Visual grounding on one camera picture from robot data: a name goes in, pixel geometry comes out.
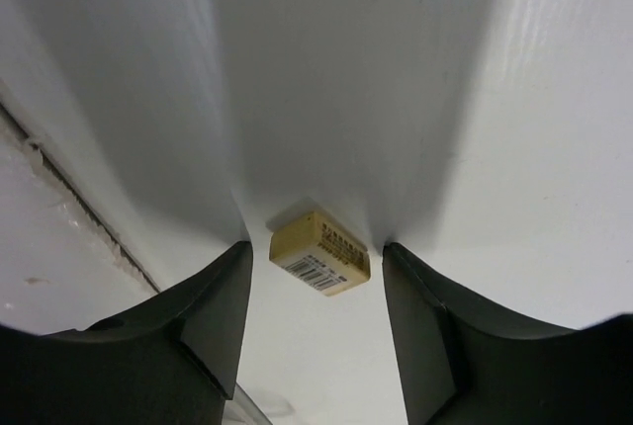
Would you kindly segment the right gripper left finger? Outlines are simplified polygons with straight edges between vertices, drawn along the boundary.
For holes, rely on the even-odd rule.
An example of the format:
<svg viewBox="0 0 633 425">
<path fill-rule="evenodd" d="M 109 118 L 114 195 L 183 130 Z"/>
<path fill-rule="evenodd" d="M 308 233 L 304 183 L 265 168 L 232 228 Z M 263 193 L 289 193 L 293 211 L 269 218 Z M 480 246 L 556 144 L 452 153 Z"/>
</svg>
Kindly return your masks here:
<svg viewBox="0 0 633 425">
<path fill-rule="evenodd" d="M 233 398 L 253 251 L 85 330 L 1 328 L 4 424 L 219 424 Z"/>
</svg>

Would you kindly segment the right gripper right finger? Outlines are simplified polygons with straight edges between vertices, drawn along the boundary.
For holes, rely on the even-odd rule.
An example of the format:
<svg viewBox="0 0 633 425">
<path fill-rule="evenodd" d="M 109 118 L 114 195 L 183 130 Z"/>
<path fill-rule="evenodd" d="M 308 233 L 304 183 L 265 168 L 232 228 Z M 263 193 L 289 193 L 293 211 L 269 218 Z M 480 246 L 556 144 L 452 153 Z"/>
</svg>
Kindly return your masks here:
<svg viewBox="0 0 633 425">
<path fill-rule="evenodd" d="M 483 297 L 400 243 L 382 265 L 408 423 L 631 423 L 631 314 L 574 330 Z"/>
</svg>

